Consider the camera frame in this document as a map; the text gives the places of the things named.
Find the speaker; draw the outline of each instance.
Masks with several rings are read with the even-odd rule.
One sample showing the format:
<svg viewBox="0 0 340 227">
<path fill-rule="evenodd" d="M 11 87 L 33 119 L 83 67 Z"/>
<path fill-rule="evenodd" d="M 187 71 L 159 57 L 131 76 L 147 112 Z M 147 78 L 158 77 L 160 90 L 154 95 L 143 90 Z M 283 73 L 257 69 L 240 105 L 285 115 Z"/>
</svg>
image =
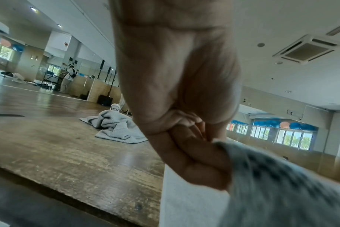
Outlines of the speaker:
<svg viewBox="0 0 340 227">
<path fill-rule="evenodd" d="M 110 107 L 112 102 L 113 102 L 112 98 L 105 95 L 100 95 L 96 103 L 106 107 Z"/>
<path fill-rule="evenodd" d="M 103 69 L 105 60 L 102 61 L 102 64 L 100 65 L 100 69 Z"/>
</svg>

